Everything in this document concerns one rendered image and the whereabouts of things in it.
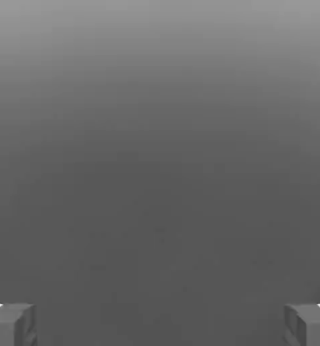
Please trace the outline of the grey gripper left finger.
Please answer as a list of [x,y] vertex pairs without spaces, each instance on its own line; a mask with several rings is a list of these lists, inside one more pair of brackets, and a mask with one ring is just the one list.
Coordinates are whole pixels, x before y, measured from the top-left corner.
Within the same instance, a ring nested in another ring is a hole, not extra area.
[[0,346],[38,346],[35,304],[0,303]]

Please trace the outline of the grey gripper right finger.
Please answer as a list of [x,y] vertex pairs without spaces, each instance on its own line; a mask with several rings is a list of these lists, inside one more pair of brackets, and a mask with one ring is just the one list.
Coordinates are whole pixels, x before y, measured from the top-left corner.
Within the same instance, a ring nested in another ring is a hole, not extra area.
[[320,346],[320,303],[284,306],[284,346]]

